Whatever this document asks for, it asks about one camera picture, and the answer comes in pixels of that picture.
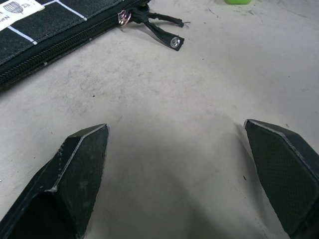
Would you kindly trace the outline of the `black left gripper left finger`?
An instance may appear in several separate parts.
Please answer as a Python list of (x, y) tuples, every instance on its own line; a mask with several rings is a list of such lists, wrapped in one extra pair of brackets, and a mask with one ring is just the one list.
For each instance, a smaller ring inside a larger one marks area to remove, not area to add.
[(109, 128), (68, 136), (0, 221), (0, 239), (83, 239), (100, 189)]

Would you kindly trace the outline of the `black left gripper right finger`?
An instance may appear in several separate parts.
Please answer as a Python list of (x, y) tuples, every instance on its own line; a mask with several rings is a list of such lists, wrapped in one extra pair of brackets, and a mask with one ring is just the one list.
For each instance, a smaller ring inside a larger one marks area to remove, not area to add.
[(247, 119), (261, 185), (290, 239), (319, 239), (319, 154), (297, 133)]

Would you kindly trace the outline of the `black zippered pouch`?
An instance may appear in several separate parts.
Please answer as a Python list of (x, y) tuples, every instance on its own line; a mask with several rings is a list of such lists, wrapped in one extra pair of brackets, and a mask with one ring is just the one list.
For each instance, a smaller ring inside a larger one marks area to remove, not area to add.
[(151, 0), (0, 0), (0, 92), (106, 31), (144, 24), (179, 51), (184, 39), (154, 24), (181, 19), (150, 12)]

